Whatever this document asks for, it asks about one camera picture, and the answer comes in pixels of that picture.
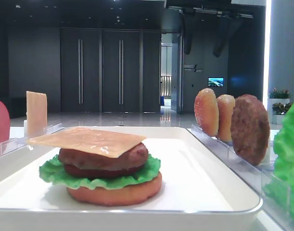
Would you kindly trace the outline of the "green lettuce leaf in burger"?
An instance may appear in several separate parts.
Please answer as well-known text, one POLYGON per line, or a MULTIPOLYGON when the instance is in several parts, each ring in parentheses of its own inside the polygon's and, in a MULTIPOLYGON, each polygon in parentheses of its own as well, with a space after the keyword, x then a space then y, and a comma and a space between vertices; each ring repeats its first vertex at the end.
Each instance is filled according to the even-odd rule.
POLYGON ((63 164, 58 160, 58 155, 56 155, 39 167, 39 177, 47 183, 51 182, 53 185, 62 184, 75 190, 80 187, 86 187, 91 190, 99 187, 107 190, 117 190, 129 185, 137 185, 153 180, 158 175, 160 166, 161 160, 149 154, 143 168, 129 176, 90 180, 88 178, 75 178, 69 175, 63 164))

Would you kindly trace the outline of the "dark double door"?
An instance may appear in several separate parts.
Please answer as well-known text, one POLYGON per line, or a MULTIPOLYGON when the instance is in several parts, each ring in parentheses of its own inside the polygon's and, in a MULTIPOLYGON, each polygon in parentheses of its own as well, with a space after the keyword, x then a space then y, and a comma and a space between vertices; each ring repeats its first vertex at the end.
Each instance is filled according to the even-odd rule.
POLYGON ((61 30, 63 112, 159 112, 161 33, 61 30))

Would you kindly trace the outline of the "white rectangular tray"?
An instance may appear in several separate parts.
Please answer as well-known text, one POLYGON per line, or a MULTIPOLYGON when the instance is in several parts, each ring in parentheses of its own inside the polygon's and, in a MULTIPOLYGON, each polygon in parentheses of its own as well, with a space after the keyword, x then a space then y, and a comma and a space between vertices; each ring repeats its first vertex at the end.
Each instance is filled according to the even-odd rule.
POLYGON ((246 231, 263 200, 184 128, 106 127, 146 137, 163 186, 147 202, 100 207, 75 201, 38 168, 58 154, 24 146, 0 157, 0 231, 246 231))

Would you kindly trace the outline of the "wall monitor screen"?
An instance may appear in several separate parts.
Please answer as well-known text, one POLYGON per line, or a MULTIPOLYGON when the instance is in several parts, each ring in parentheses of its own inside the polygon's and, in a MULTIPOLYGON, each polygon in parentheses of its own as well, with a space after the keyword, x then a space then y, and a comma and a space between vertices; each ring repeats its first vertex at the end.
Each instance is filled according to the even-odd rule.
POLYGON ((223 87, 224 78, 222 77, 209 77, 208 78, 208 87, 223 87))

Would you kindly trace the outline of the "sesame top bun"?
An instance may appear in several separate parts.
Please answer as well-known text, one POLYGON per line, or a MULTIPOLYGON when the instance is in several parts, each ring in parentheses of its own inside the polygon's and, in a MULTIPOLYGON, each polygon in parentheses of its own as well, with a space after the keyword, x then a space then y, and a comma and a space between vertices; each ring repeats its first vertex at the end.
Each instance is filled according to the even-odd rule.
POLYGON ((209 136, 218 133, 219 110, 214 91, 210 88, 198 92, 194 101, 194 114, 198 126, 209 136))

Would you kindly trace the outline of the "standing green lettuce leaf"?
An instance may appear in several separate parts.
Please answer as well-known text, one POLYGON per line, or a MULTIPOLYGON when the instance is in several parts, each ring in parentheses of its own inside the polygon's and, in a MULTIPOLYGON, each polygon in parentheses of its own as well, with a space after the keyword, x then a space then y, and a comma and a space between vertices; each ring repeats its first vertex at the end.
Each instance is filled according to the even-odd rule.
POLYGON ((286 113, 281 130, 275 135, 273 151, 278 157, 274 163, 274 180, 264 187, 267 196, 287 209, 294 219, 294 103, 286 113))

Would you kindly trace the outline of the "potted plants with white planter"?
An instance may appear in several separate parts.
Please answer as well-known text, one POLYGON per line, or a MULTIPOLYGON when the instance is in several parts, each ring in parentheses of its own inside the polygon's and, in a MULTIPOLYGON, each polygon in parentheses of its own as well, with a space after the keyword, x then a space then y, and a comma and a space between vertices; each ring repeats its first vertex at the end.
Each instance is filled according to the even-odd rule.
POLYGON ((291 107, 291 94, 287 89, 270 90, 268 94, 268 116, 272 124, 282 124, 283 117, 291 107))

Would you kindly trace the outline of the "bottom burger bun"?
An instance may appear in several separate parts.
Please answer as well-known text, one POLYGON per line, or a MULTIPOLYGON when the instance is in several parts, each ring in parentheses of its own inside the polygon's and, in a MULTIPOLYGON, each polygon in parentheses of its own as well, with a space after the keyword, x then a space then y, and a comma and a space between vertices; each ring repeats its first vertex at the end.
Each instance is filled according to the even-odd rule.
POLYGON ((67 188, 68 193, 77 201, 101 206, 128 206, 141 204, 159 193, 162 187, 162 174, 151 181, 128 185, 122 189, 107 190, 98 187, 94 190, 86 187, 67 188))

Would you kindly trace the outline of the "standing brown meat patty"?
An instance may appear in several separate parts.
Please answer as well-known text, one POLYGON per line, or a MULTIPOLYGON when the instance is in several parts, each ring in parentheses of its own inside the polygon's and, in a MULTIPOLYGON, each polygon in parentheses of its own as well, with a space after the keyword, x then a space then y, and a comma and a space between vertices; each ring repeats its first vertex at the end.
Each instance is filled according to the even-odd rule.
POLYGON ((235 153, 254 166, 260 164, 267 151, 270 126, 268 113, 257 97, 246 94, 236 98, 230 131, 235 153))

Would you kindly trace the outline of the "standing sesame bun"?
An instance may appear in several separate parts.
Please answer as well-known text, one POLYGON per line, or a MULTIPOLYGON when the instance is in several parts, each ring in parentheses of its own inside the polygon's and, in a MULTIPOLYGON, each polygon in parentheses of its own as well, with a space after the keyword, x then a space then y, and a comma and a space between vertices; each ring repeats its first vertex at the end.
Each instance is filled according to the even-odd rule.
POLYGON ((217 98, 219 110, 219 127, 217 138, 224 142, 231 141, 231 117, 235 107, 235 99, 228 94, 220 95, 217 98))

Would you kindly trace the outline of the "standing cheese slice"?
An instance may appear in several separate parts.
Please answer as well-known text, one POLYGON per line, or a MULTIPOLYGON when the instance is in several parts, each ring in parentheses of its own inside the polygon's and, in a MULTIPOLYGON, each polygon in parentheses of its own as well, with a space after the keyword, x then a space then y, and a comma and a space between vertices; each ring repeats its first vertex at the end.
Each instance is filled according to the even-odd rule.
POLYGON ((26 121, 28 137, 43 135, 47 127, 47 95, 39 92, 26 92, 26 121))

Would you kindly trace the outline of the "cheese slice on burger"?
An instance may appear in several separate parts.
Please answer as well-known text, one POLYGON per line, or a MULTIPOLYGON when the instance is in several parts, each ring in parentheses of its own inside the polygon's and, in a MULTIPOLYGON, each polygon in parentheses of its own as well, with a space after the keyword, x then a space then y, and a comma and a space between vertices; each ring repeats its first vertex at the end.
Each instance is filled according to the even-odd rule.
POLYGON ((118 158, 126 151, 140 144, 145 136, 74 127, 56 133, 41 135, 26 141, 29 145, 44 145, 63 149, 118 158))

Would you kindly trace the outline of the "sesame bun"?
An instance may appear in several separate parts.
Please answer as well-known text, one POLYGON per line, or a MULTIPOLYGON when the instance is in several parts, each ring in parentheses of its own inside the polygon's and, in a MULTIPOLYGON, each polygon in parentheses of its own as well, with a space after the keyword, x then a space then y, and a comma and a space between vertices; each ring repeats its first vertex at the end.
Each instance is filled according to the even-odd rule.
POLYGON ((194 101, 194 114, 198 126, 209 136, 218 133, 219 110, 214 91, 210 88, 198 92, 194 101))
POLYGON ((219 127, 217 138, 224 142, 231 141, 231 117, 235 107, 235 99, 228 94, 220 95, 217 98, 219 110, 219 127))

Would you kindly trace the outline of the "clear acrylic rack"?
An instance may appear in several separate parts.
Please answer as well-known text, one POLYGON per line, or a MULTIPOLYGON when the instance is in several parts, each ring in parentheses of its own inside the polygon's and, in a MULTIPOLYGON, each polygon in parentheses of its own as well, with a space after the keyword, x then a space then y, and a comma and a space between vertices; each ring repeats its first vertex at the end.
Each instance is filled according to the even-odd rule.
MULTIPOLYGON (((63 127, 61 123, 57 125, 49 125, 45 127, 43 131, 36 136, 52 134, 62 129, 63 127)), ((23 127, 10 127, 10 138, 7 141, 4 141, 0 144, 0 156, 3 156, 21 147, 26 146, 27 139, 28 136, 26 120, 24 121, 23 127)))
POLYGON ((255 167, 235 154, 231 142, 211 138, 195 125, 189 132, 262 196, 262 211, 258 213, 252 231, 294 231, 294 195, 290 185, 273 174, 276 157, 273 143, 269 143, 267 159, 255 167))

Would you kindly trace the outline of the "clear acrylic right rack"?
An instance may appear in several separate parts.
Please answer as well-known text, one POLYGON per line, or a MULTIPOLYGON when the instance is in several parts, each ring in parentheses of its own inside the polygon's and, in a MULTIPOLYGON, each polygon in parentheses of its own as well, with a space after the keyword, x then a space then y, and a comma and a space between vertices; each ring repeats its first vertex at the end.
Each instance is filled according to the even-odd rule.
POLYGON ((267 159, 255 167, 235 154, 231 142, 211 138, 195 125, 189 132, 262 196, 262 211, 258 213, 252 231, 294 231, 294 195, 290 185, 273 174, 276 157, 273 143, 269 143, 267 159))

